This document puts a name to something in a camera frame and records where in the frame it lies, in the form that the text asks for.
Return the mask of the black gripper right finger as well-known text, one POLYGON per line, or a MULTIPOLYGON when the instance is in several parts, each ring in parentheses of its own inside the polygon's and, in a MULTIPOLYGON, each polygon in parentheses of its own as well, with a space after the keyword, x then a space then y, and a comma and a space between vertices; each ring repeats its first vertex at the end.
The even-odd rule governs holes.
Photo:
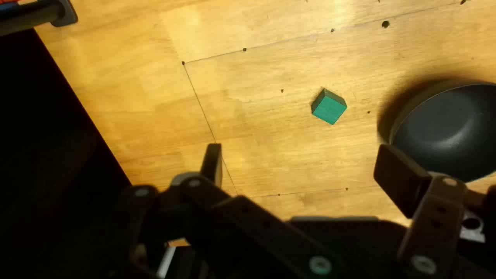
POLYGON ((493 189, 470 190, 389 144, 378 147, 374 178, 411 220, 397 251, 403 279, 496 279, 493 189))

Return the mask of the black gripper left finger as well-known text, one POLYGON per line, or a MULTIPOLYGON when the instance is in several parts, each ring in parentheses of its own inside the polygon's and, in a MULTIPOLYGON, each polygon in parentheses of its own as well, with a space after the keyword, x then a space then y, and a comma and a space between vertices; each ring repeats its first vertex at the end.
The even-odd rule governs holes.
POLYGON ((189 242, 220 279, 338 279, 330 248, 243 195, 220 187, 222 147, 205 150, 202 167, 172 178, 166 190, 123 192, 126 257, 119 279, 158 279, 166 243, 189 242))

